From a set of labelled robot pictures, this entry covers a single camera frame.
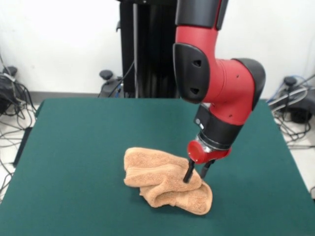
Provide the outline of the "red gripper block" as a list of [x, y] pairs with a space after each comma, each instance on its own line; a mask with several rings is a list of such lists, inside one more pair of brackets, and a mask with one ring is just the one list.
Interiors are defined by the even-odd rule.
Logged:
[[216, 160], [225, 158], [231, 153], [231, 148], [227, 150], [218, 150], [215, 148], [210, 148], [206, 146], [203, 142], [199, 140], [190, 141], [187, 147], [189, 160], [188, 170], [183, 178], [183, 182], [189, 182], [194, 171], [194, 166], [196, 164], [203, 164], [200, 177], [204, 178], [211, 165], [215, 163]]

